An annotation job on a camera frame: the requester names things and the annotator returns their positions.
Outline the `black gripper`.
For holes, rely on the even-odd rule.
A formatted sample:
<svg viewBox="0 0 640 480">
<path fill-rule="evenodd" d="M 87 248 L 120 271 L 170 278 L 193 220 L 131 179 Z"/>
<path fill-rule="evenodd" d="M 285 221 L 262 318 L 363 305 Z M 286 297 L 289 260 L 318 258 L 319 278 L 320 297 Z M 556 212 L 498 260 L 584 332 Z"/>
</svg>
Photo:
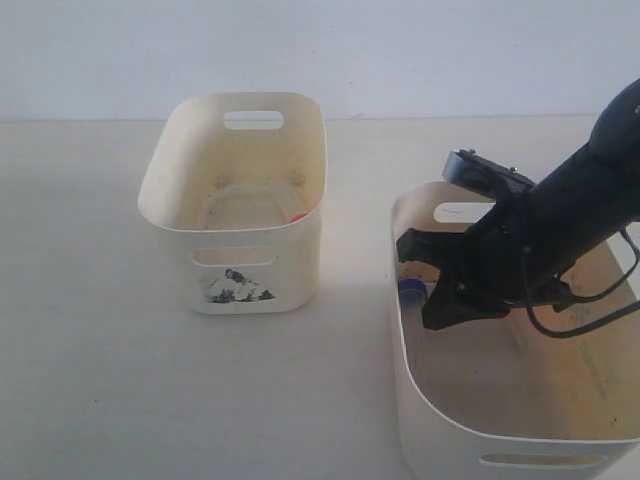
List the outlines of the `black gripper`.
<svg viewBox="0 0 640 480">
<path fill-rule="evenodd" d="M 571 203 L 502 200 L 463 233 L 407 229 L 395 243 L 400 263 L 442 270 L 421 309 L 427 330 L 504 318 L 531 303 L 565 305 L 561 276 L 573 265 Z"/>
</svg>

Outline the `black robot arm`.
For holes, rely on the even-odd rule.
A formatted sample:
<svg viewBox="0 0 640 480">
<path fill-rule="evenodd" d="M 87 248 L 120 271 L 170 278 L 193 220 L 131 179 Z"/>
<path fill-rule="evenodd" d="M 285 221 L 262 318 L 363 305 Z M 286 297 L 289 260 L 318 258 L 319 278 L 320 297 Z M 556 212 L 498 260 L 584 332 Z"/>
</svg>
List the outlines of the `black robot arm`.
<svg viewBox="0 0 640 480">
<path fill-rule="evenodd" d="M 454 150 L 443 170 L 449 184 L 493 201 L 461 233 L 407 229 L 396 242 L 401 262 L 434 266 L 439 278 L 421 309 L 425 329 L 439 331 L 526 310 L 545 336 L 590 333 L 638 310 L 633 302 L 586 325 L 558 331 L 536 317 L 537 306 L 561 312 L 599 301 L 625 281 L 590 296 L 563 275 L 614 234 L 629 236 L 639 219 L 639 83 L 621 90 L 597 118 L 586 143 L 540 182 L 479 156 Z"/>
</svg>

